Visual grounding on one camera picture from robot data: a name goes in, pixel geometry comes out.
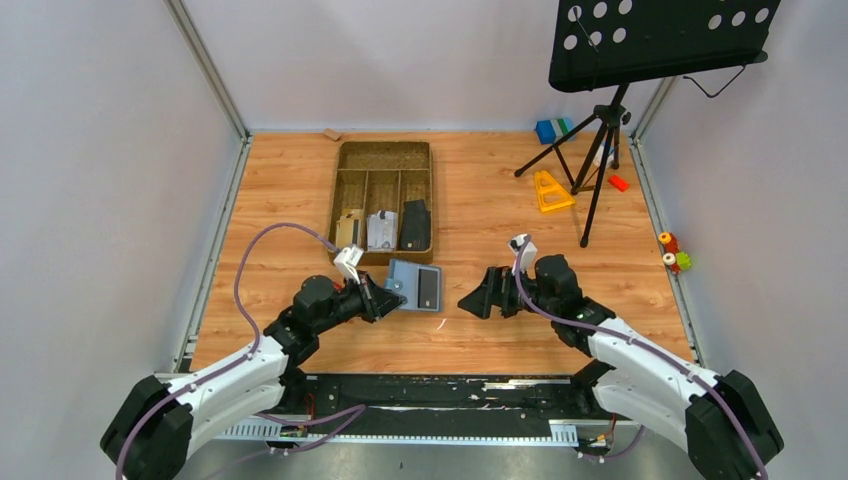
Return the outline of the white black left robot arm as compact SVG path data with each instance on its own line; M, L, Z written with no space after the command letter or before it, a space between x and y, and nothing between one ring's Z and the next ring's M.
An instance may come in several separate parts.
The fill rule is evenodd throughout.
M209 367L170 381L139 380L106 428L100 448L118 479L172 479L207 442L242 419L306 400L300 366L325 331L354 318L374 323L406 304L405 296L364 271L336 283L315 275L301 284L253 342Z

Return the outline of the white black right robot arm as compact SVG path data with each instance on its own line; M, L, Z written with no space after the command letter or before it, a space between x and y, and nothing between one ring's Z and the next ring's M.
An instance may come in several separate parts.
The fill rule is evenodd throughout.
M706 479L755 479L785 447L753 381L680 359L583 294L563 255L544 256L535 275L490 267L458 302L481 319L521 311L551 322L559 339L591 357L576 374L571 403L584 417L603 410L629 418L687 453Z

